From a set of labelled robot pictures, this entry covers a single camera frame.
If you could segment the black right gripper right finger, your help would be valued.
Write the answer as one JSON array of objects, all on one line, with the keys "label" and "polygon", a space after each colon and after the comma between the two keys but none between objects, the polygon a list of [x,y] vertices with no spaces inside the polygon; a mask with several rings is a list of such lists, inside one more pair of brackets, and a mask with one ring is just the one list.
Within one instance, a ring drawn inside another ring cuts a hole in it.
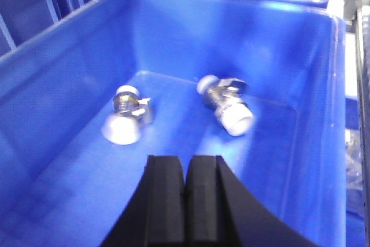
[{"label": "black right gripper right finger", "polygon": [[221,156],[194,156],[186,179],[188,246],[314,246],[248,191]]}]

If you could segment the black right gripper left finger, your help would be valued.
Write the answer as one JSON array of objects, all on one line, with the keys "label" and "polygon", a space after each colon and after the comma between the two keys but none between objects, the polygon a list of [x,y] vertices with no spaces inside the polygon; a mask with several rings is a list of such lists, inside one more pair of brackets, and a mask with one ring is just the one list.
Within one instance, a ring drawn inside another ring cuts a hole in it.
[{"label": "black right gripper left finger", "polygon": [[129,203],[101,246],[184,246],[184,179],[176,156],[149,156]]}]

